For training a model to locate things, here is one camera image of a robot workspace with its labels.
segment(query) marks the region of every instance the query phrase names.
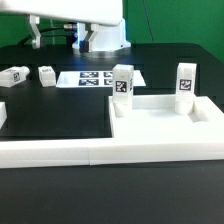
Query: black surface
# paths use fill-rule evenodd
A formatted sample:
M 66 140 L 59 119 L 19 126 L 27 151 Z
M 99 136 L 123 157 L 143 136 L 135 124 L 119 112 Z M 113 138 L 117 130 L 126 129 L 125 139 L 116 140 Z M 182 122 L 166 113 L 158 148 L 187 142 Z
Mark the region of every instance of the black surface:
M 109 60 L 75 57 L 60 46 L 2 48 L 1 70 L 13 65 L 31 69 L 26 82 L 0 88 L 9 116 L 2 139 L 110 135 L 106 104 L 111 89 L 42 88 L 40 65 L 53 66 L 58 75 L 133 64 L 147 83 L 135 94 L 166 94 L 175 91 L 179 62 L 198 64 L 197 95 L 209 96 L 223 110 L 224 66 L 197 45 L 138 45 L 130 55 Z M 87 114 L 92 119 L 86 121 Z M 0 224 L 223 224 L 223 172 L 223 161 L 1 169 Z
M 110 59 L 91 59 L 72 54 L 65 46 L 33 50 L 30 46 L 0 49 L 0 70 L 17 65 L 31 70 L 27 81 L 12 88 L 0 87 L 8 119 L 1 140 L 111 137 L 107 96 L 111 88 L 59 89 L 41 87 L 38 67 L 61 71 L 112 70 L 116 64 L 132 64 L 142 72 L 146 87 L 134 94 L 175 93 L 178 63 L 198 64 L 196 95 L 209 96 L 224 109 L 224 66 L 198 45 L 136 45 L 131 53 Z

